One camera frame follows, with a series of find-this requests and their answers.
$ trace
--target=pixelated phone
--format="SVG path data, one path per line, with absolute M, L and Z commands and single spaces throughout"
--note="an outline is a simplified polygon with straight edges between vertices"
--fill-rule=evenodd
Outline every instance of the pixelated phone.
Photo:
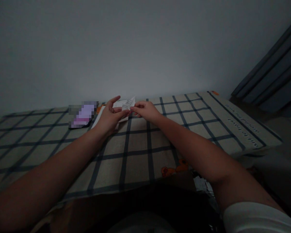
M 86 128 L 96 115 L 98 101 L 85 101 L 82 105 L 69 105 L 69 129 Z

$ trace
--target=hand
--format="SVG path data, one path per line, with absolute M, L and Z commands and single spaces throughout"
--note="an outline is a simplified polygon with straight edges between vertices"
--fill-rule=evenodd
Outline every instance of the hand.
M 132 113 L 129 110 L 122 111 L 121 107 L 113 108 L 113 104 L 120 98 L 121 96 L 117 96 L 108 101 L 97 125 L 95 126 L 108 136 L 113 133 L 117 123 L 119 123 L 121 119 L 128 117 Z
M 135 115 L 139 114 L 138 117 L 143 117 L 152 124 L 155 124 L 157 119 L 162 116 L 150 101 L 139 101 L 135 104 L 135 107 L 130 107 L 130 110 L 135 112 Z

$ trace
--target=checkered fabric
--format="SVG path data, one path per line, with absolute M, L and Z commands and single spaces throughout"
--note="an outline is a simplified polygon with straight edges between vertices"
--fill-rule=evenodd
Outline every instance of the checkered fabric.
M 209 139 L 235 159 L 259 157 L 281 138 L 212 92 L 146 99 L 167 118 Z M 68 129 L 68 108 L 14 113 L 0 120 L 0 190 L 90 130 Z M 121 123 L 61 201 L 153 183 L 182 156 L 154 125 L 130 116 Z

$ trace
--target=white sleeve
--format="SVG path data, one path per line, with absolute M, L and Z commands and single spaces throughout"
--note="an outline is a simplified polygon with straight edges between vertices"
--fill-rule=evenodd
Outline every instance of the white sleeve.
M 290 233 L 291 218 L 285 213 L 259 203 L 240 202 L 223 214 L 227 233 Z

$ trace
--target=curtain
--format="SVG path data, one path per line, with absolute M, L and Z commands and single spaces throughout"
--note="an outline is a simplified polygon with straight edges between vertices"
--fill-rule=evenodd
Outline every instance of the curtain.
M 232 95 L 263 111 L 291 117 L 291 26 Z

